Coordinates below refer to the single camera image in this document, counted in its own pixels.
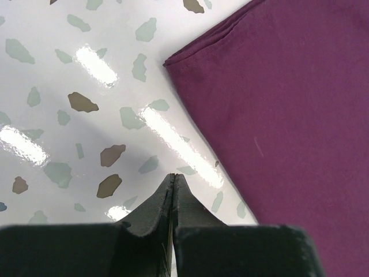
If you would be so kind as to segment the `purple surgical cloth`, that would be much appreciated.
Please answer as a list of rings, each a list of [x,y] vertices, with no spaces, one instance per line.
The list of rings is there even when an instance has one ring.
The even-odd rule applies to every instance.
[[[164,66],[257,222],[367,276],[368,2],[251,1]]]

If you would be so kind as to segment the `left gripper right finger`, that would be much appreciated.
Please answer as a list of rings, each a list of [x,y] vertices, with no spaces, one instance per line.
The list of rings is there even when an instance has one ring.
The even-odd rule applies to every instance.
[[[191,193],[183,175],[173,186],[178,276],[325,276],[307,233],[285,225],[228,226]]]

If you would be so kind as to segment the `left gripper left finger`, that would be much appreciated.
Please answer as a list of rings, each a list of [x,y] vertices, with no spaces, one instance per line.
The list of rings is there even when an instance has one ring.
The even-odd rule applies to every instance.
[[[115,223],[1,228],[2,276],[169,276],[175,175]]]

